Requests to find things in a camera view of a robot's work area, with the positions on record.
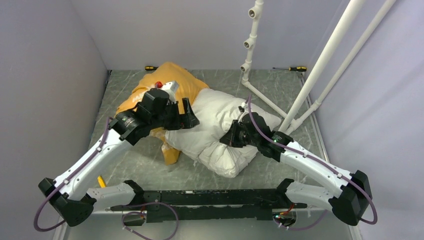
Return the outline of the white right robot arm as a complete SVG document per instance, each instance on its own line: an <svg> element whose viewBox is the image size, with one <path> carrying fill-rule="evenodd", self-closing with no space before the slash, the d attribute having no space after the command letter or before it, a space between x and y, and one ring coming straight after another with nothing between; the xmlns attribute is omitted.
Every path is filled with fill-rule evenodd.
<svg viewBox="0 0 424 240"><path fill-rule="evenodd" d="M324 161L289 135L271 130L257 112L233 120L219 141L234 148L256 147L263 156L287 164L320 184L313 186L284 179L275 194L280 207L307 204L332 212L350 226L357 226L359 222L376 224L377 211L372 202L369 178L364 172L352 173Z"/></svg>

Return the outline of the white pillow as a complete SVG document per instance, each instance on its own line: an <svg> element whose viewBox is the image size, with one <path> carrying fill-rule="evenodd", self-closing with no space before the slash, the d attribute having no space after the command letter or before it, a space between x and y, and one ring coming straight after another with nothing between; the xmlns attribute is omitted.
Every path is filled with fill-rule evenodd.
<svg viewBox="0 0 424 240"><path fill-rule="evenodd" d="M245 99L205 88L191 104L199 125L191 129L167 130L166 142L189 158L225 178L235 178L258 153L254 146L235 148L220 142L233 120L242 115Z"/></svg>

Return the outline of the yellow pillowcase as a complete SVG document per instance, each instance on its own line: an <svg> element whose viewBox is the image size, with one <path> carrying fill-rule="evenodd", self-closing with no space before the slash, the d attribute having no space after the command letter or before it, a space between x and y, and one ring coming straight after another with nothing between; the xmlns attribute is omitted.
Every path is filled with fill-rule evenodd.
<svg viewBox="0 0 424 240"><path fill-rule="evenodd" d="M179 150L166 142L167 130L163 128L165 107L172 102L161 87L172 81L179 84L176 97L180 115L184 114L182 98L189 98L191 105L199 92L208 88L207 84L186 69L173 62L166 62L140 80L130 97L117 108L112 126L122 135L123 140L132 145L148 136L162 140L161 149L166 165L176 163L180 155Z"/></svg>

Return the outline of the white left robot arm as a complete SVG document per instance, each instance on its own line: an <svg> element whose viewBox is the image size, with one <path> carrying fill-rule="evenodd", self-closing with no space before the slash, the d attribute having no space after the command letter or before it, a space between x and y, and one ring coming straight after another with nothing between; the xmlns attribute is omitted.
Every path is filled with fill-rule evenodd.
<svg viewBox="0 0 424 240"><path fill-rule="evenodd" d="M151 88L132 108L107 120L100 139L72 167L39 183L44 203L50 204L62 222L71 227L97 210L139 209L145 203L145 192L133 180L104 188L91 188L91 184L119 154L148 137L152 130L192 129L199 123L187 97L177 100L170 88Z"/></svg>

